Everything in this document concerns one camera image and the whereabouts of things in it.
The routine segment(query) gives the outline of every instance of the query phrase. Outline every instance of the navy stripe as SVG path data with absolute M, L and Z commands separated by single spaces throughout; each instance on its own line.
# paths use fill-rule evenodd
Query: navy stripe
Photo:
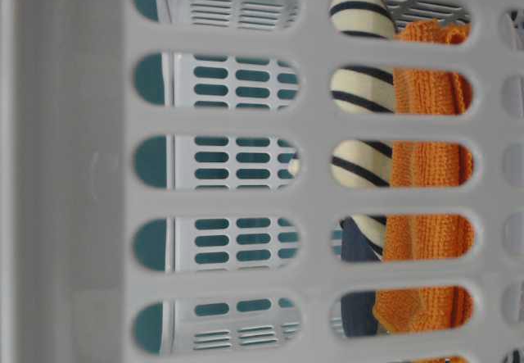
M 386 226 L 386 217 L 385 216 L 368 216 L 368 217 L 371 218 L 372 220 L 375 220 L 379 224 Z
M 378 246 L 377 244 L 375 244 L 374 242 L 369 240 L 368 236 L 366 236 L 365 233 L 362 233 L 362 235 L 366 239 L 366 243 L 371 247 L 372 250 L 375 251 L 376 254 L 378 254 L 380 256 L 382 256 L 384 254 L 384 250 L 382 249 L 382 247 Z
M 388 146 L 388 145 L 385 144 L 384 142 L 376 142 L 376 141 L 363 140 L 362 143 L 365 143 L 365 144 L 367 144 L 369 147 L 374 148 L 375 150 L 377 150 L 377 151 L 380 152 L 382 155 L 384 155 L 384 156 L 386 156 L 386 157 L 388 157 L 388 158 L 393 157 L 393 149 L 391 148 L 391 146 Z
M 352 29 L 346 29 L 342 31 L 342 33 L 351 37 L 387 39 L 387 37 L 385 37 L 384 35 L 369 33 L 368 31 L 354 31 Z
M 393 85 L 393 75 L 385 70 L 381 70 L 380 68 L 374 68 L 372 66 L 345 66 L 344 69 L 372 76 L 375 79 Z
M 376 102 L 369 101 L 368 99 L 359 97 L 358 95 L 346 93 L 345 91 L 331 91 L 331 94 L 339 101 L 352 103 L 353 105 L 363 107 L 364 109 L 368 109 L 369 111 L 373 111 L 375 113 L 393 113 L 393 111 L 390 111 L 388 108 L 383 107 Z
M 368 182 L 378 187 L 389 187 L 389 183 L 387 181 L 375 175 L 372 171 L 367 170 L 362 166 L 356 165 L 353 162 L 343 160 L 340 157 L 333 157 L 332 164 L 342 168 L 343 170 L 347 170 L 348 172 L 353 173 L 362 179 L 366 179 Z
M 376 12 L 379 15 L 382 15 L 386 17 L 387 19 L 393 21 L 393 19 L 391 18 L 390 12 L 387 9 L 385 9 L 384 7 L 381 7 L 378 4 L 373 4 L 372 2 L 367 2 L 367 1 L 340 2 L 329 10 L 329 15 L 333 16 L 333 15 L 336 15 L 340 11 L 346 11 L 350 9 L 360 9 L 364 11 Z

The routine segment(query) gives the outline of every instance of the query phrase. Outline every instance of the laundry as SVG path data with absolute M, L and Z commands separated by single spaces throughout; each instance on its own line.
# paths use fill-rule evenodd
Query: laundry
M 376 248 L 362 234 L 354 217 L 342 222 L 341 259 L 347 262 L 380 261 Z M 342 326 L 346 337 L 371 336 L 377 333 L 373 316 L 375 292 L 348 293 L 341 299 Z
M 395 22 L 382 0 L 333 0 L 336 29 L 349 36 L 393 39 Z M 335 103 L 348 113 L 395 112 L 393 71 L 386 67 L 345 66 L 331 82 Z
M 426 21 L 408 25 L 400 39 L 458 44 L 466 40 L 469 30 L 468 25 L 441 28 L 436 20 Z M 468 82 L 449 72 L 395 69 L 395 92 L 399 113 L 457 115 L 472 100 Z M 391 187 L 455 187 L 472 171 L 472 154 L 458 144 L 398 142 L 393 147 Z M 383 259 L 457 257 L 473 243 L 473 228 L 461 216 L 389 216 Z M 373 312 L 388 332 L 411 333 L 460 326 L 471 316 L 472 307 L 463 288 L 419 288 L 378 292 Z

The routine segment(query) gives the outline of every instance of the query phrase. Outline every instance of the striped fabric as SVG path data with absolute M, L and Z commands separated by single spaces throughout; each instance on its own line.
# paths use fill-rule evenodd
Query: striped fabric
M 336 29 L 349 36 L 374 39 L 395 37 L 395 22 L 382 0 L 333 0 L 330 14 Z M 332 77 L 332 97 L 347 113 L 394 113 L 395 89 L 390 68 L 351 65 Z M 289 165 L 297 175 L 300 160 Z M 391 172 L 391 145 L 386 142 L 347 140 L 332 158 L 332 173 L 345 187 L 388 187 Z M 378 259 L 382 259 L 386 217 L 352 216 Z

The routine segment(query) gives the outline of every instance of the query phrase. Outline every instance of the white plastic laundry basket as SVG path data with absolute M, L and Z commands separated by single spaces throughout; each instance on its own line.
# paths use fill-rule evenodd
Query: white plastic laundry basket
M 508 11 L 524 29 L 522 0 L 384 0 L 399 28 L 432 17 L 473 19 L 471 40 L 453 50 L 341 37 L 330 1 L 156 0 L 160 23 L 153 23 L 133 0 L 0 0 L 0 361 L 385 363 L 460 355 L 491 363 L 522 346 L 522 327 L 503 312 L 522 318 L 524 264 L 505 251 L 502 230 L 524 201 L 501 166 L 504 151 L 522 142 L 522 123 L 502 108 L 500 89 L 524 75 L 524 60 L 498 33 Z M 145 102 L 133 83 L 137 64 L 159 51 L 165 107 Z M 350 62 L 460 71 L 475 103 L 459 122 L 343 114 L 328 83 Z M 198 68 L 228 76 L 202 77 Z M 239 79 L 244 71 L 267 73 L 272 95 L 251 97 L 259 82 Z M 228 91 L 203 95 L 199 84 Z M 147 187 L 134 165 L 140 144 L 158 135 L 167 143 L 166 190 Z M 332 149 L 364 136 L 459 142 L 478 172 L 465 187 L 436 192 L 341 189 L 328 168 Z M 217 150 L 199 138 L 226 141 Z M 267 144 L 249 144 L 255 139 Z M 228 154 L 219 166 L 227 177 L 198 178 L 197 170 L 216 169 L 198 154 L 217 151 Z M 302 169 L 291 181 L 296 152 Z M 238 178 L 258 168 L 239 161 L 246 153 L 268 155 L 270 177 Z M 340 236 L 328 237 L 334 225 L 373 211 L 459 212 L 479 243 L 452 261 L 341 265 L 332 254 Z M 132 249 L 141 225 L 155 219 L 167 220 L 165 273 L 144 269 Z M 197 227 L 207 220 L 227 226 Z M 269 241 L 253 249 L 271 255 L 244 262 L 238 236 L 259 231 L 253 220 L 269 222 Z M 279 239 L 294 233 L 300 239 Z M 211 235 L 228 237 L 219 265 L 196 261 L 218 250 L 196 244 Z M 476 303 L 471 322 L 436 334 L 334 336 L 344 333 L 335 304 L 343 293 L 428 283 L 466 287 Z M 162 343 L 153 356 L 133 327 L 158 302 Z

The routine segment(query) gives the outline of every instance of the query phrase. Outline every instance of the orange towel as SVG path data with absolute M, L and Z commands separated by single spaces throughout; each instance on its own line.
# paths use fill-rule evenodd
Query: orange towel
M 409 25 L 400 39 L 450 44 L 463 42 L 468 34 L 469 26 L 441 28 L 434 20 Z M 458 115 L 472 99 L 462 76 L 441 71 L 396 69 L 395 91 L 397 113 Z M 393 147 L 391 187 L 459 186 L 472 171 L 472 154 L 458 144 L 399 142 Z M 473 238 L 471 224 L 461 216 L 389 216 L 384 261 L 461 256 L 473 245 Z M 391 333 L 448 329 L 470 317 L 472 300 L 456 287 L 381 291 L 373 312 Z

